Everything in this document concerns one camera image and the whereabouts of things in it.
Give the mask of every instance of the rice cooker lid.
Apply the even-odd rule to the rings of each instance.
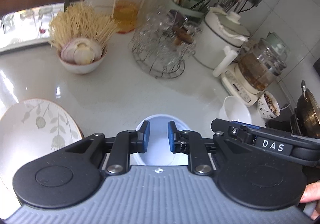
[[[245,28],[240,22],[235,22],[230,19],[230,16],[225,14],[216,14],[221,25],[224,29],[231,34],[243,35],[245,37],[250,37],[250,32]]]
[[[228,39],[239,36],[249,38],[250,32],[239,22],[240,16],[234,12],[227,15],[225,12],[215,12],[209,10],[204,17],[204,22],[218,35]]]

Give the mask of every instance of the pot handle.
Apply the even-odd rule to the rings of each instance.
[[[231,49],[228,45],[223,49],[226,57],[219,63],[219,65],[212,72],[213,76],[218,77],[230,64],[233,60],[238,56],[238,53]]]
[[[303,97],[306,98],[306,83],[304,80],[301,81],[301,89],[302,89]]]

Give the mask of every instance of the plate with leaf pattern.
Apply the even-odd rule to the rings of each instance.
[[[0,120],[0,178],[7,194],[15,196],[12,178],[21,166],[81,138],[72,117],[49,100],[28,99],[10,107]],[[3,199],[5,207],[18,200],[16,196]]]

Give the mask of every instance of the human hand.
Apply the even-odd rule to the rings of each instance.
[[[301,203],[308,203],[312,201],[320,200],[320,182],[308,184],[304,193],[300,199]],[[315,220],[320,215],[320,203],[317,203],[316,208],[311,215],[311,218]]]

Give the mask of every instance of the tea kettle base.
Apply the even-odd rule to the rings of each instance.
[[[260,92],[252,94],[238,80],[235,73],[237,64],[229,65],[223,73],[221,73],[221,83],[230,95],[238,97],[247,107],[252,106],[260,97]]]

